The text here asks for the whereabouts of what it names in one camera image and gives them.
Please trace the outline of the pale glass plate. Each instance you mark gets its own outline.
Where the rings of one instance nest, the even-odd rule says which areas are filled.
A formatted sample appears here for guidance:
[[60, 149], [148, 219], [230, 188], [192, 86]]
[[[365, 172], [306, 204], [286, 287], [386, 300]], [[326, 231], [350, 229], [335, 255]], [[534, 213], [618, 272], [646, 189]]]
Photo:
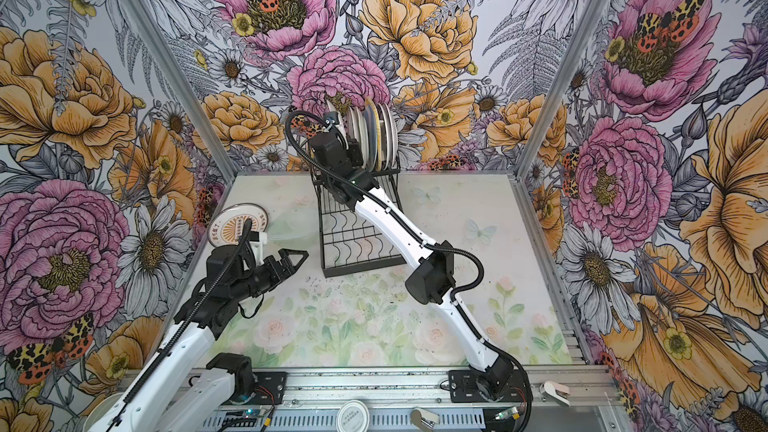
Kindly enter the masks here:
[[359, 108], [355, 109], [355, 118], [357, 121], [357, 135], [359, 137], [358, 141], [361, 149], [362, 167], [367, 170], [370, 158], [368, 132], [363, 113]]

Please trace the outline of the yellow woven square plate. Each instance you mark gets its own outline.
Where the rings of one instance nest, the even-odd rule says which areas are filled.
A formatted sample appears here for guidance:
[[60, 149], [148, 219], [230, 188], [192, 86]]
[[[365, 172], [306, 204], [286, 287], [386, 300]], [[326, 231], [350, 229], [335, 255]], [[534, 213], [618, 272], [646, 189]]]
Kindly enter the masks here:
[[374, 161], [374, 170], [381, 171], [382, 166], [384, 165], [383, 127], [382, 127], [381, 116], [380, 116], [377, 105], [373, 102], [371, 102], [370, 105], [373, 112], [373, 123], [374, 123], [374, 130], [375, 130], [374, 142], [375, 142], [376, 158]]

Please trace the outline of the white plate red ring pattern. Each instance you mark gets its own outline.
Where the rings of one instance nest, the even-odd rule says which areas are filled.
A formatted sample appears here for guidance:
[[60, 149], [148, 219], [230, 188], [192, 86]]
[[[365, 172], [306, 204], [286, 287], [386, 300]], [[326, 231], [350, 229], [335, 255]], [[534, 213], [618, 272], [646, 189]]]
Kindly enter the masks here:
[[348, 109], [347, 115], [348, 115], [348, 124], [349, 124], [349, 135], [353, 140], [356, 141], [357, 144], [360, 144], [356, 109], [353, 106], [350, 106]]

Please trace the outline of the white plate green red rim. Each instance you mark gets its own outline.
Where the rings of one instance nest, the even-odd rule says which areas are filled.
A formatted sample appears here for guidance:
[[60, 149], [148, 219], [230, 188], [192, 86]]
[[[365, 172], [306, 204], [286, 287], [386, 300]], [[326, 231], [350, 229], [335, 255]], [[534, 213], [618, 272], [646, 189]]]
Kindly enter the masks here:
[[392, 132], [392, 126], [390, 123], [389, 109], [386, 104], [381, 105], [381, 113], [382, 113], [382, 120], [384, 123], [384, 130], [385, 130], [384, 149], [385, 149], [386, 157], [384, 159], [384, 169], [389, 170], [391, 168], [392, 158], [393, 158], [393, 145], [392, 145], [393, 132]]

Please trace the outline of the orange sunburst plate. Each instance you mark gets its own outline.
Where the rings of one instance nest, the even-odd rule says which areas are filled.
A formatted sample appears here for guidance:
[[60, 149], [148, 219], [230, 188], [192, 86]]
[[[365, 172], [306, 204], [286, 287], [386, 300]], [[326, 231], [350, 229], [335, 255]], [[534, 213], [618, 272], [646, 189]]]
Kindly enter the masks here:
[[257, 204], [242, 203], [227, 207], [212, 219], [208, 229], [208, 242], [214, 247], [236, 245], [247, 220], [252, 222], [254, 231], [265, 232], [269, 216], [267, 211]]
[[339, 113], [335, 109], [330, 108], [329, 111], [324, 114], [324, 120], [326, 122], [327, 127], [333, 130], [333, 132], [341, 141], [343, 147], [347, 149], [348, 143], [347, 143], [346, 132], [343, 126], [343, 122], [339, 116]]

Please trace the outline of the white plate with chinese characters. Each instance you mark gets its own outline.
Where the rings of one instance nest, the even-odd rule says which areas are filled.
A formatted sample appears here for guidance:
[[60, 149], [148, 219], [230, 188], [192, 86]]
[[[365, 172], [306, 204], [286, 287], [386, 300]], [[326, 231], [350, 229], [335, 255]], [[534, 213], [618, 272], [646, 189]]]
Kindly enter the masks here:
[[398, 129], [397, 129], [397, 123], [395, 120], [395, 117], [393, 115], [393, 112], [391, 108], [388, 108], [388, 118], [389, 118], [389, 124], [391, 128], [391, 145], [392, 145], [392, 153], [391, 153], [391, 169], [399, 169], [400, 168], [400, 162], [398, 158]]

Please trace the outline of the blue white striped plate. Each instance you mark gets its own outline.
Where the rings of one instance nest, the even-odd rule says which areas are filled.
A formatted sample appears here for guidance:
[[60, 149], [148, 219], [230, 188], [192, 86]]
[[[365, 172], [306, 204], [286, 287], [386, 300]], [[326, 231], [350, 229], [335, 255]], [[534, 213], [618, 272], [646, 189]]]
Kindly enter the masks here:
[[368, 159], [366, 161], [366, 168], [368, 171], [374, 171], [378, 159], [380, 125], [376, 106], [369, 98], [365, 101], [363, 117], [366, 122], [368, 140]]

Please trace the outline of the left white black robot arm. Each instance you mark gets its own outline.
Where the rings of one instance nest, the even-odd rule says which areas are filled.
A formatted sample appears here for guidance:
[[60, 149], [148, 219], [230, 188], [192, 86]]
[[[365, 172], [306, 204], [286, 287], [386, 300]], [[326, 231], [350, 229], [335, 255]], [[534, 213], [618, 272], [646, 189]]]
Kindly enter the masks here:
[[174, 324], [132, 383], [100, 418], [90, 417], [88, 431], [194, 431], [220, 406], [245, 404], [258, 395], [274, 394], [261, 387], [252, 361], [241, 354], [220, 353], [183, 395], [192, 369], [215, 344], [243, 302], [264, 298], [295, 275], [309, 254], [280, 249], [265, 255], [267, 236], [247, 220], [237, 241], [214, 248], [206, 274], [173, 318]]

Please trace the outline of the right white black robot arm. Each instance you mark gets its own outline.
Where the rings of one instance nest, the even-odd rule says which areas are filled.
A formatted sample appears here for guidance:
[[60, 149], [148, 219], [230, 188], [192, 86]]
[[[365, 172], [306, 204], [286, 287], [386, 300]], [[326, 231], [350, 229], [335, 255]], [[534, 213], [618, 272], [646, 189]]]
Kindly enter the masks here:
[[374, 175], [353, 159], [333, 117], [292, 110], [284, 124], [286, 139], [310, 165], [315, 180], [337, 203], [373, 225], [412, 268], [406, 290], [442, 317], [476, 374], [480, 395], [499, 401], [511, 390], [531, 405], [533, 390], [524, 367], [492, 343], [460, 296], [482, 284], [485, 269], [479, 258], [437, 242], [408, 219]]

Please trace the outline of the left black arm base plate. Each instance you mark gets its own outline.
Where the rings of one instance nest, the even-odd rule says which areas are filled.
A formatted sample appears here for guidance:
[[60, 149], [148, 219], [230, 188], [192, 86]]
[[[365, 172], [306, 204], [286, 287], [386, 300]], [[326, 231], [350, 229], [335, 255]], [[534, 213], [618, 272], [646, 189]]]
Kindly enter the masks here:
[[247, 406], [277, 406], [283, 403], [286, 392], [286, 372], [255, 371], [245, 381], [245, 391], [238, 403]]

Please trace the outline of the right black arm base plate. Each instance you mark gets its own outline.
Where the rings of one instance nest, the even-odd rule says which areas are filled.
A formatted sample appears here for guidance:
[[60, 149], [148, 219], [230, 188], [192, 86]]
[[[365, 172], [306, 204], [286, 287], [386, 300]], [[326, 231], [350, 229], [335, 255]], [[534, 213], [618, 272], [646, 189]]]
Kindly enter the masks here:
[[530, 383], [519, 369], [501, 376], [472, 368], [449, 370], [447, 389], [453, 403], [523, 403], [532, 399]]

